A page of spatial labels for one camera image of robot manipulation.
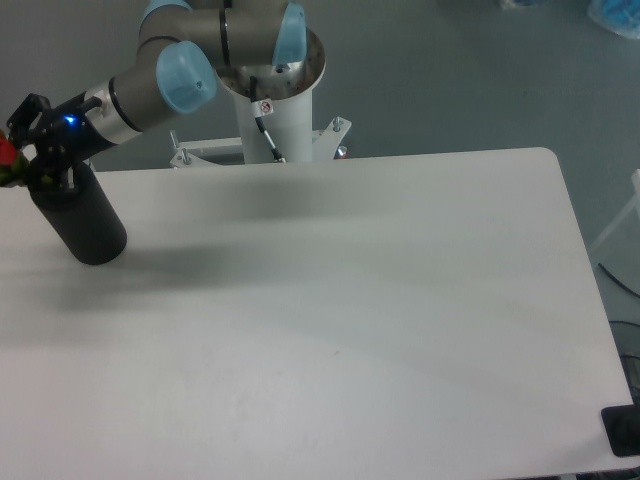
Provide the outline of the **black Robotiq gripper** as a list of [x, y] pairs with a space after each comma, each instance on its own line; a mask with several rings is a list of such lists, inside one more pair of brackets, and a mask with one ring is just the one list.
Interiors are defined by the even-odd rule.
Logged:
[[30, 93], [6, 122], [13, 146], [33, 145], [35, 158], [26, 171], [30, 193], [69, 193], [77, 188], [77, 166], [115, 146], [90, 122], [101, 102], [67, 102], [52, 108], [47, 97]]

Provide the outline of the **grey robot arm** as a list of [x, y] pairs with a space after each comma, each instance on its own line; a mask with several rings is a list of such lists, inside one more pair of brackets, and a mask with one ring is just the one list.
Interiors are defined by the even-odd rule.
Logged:
[[78, 164], [211, 101], [218, 71], [301, 62], [307, 50], [295, 1], [152, 1], [132, 68], [58, 106], [25, 97], [1, 133], [1, 185], [69, 189]]

